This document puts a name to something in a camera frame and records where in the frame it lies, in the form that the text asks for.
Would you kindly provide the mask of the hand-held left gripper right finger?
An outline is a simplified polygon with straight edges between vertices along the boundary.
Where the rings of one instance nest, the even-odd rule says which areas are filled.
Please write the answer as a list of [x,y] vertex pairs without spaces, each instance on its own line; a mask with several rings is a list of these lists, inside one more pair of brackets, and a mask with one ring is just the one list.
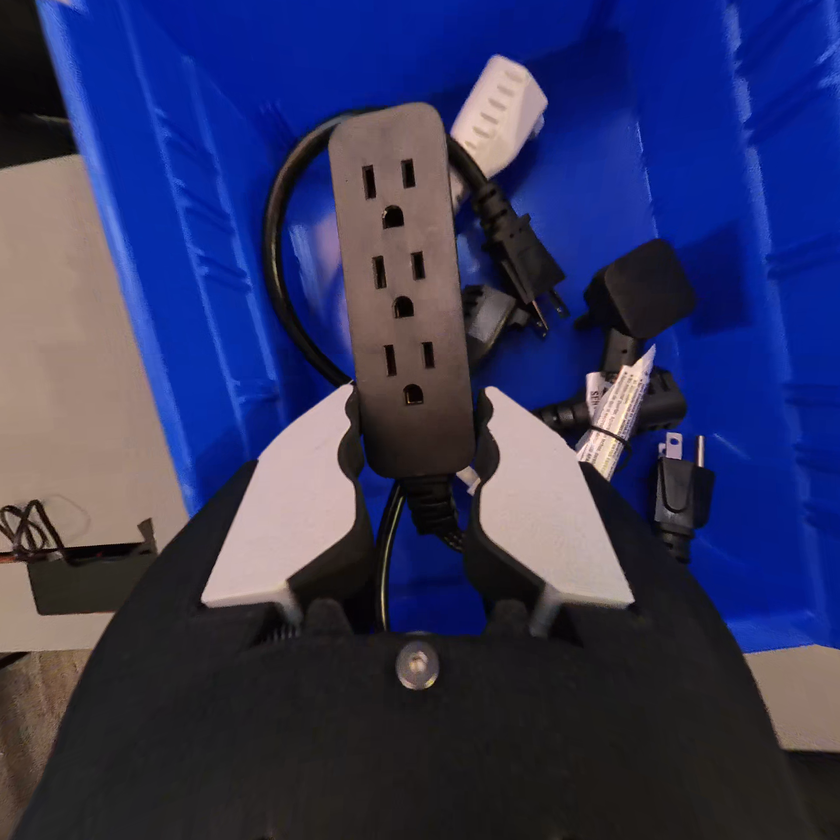
[[465,572],[482,598],[519,601],[535,637],[551,635],[566,606],[634,604],[573,449],[495,386],[480,392],[476,420]]

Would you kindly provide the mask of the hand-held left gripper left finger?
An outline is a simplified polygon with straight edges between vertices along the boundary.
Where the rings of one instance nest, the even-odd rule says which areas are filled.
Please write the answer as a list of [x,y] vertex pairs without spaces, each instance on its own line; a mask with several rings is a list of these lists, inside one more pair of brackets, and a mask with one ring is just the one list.
[[202,604],[272,604],[302,625],[312,602],[357,595],[375,569],[363,468],[359,394],[342,385],[259,456]]

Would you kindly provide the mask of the black power strip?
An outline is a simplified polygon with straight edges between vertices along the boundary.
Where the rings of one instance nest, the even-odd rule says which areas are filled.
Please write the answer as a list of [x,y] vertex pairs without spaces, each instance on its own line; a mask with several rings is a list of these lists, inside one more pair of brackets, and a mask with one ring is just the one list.
[[446,131],[412,102],[346,119],[328,151],[365,456],[418,532],[455,541],[476,435]]

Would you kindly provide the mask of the blue plastic bin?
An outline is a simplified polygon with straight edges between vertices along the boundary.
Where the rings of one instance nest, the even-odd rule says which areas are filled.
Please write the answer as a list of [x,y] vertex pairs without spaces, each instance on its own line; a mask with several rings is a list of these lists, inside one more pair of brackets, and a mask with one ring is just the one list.
[[748,653],[838,647],[838,2],[37,2],[189,515],[330,392],[261,269],[270,185],[347,109],[450,126],[488,59],[542,130],[500,175],[559,319],[475,379],[528,408],[599,359],[597,270],[667,239],[696,291],[655,341],[717,481],[690,569]]

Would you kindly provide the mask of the white warning label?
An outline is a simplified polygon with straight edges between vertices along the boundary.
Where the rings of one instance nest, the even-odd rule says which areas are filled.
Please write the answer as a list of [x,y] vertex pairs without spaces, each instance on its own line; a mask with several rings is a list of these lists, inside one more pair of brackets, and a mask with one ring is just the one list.
[[585,377],[584,408],[588,427],[576,444],[576,458],[611,480],[622,455],[629,451],[637,417],[648,390],[656,346],[633,364],[624,364],[613,382],[602,372]]

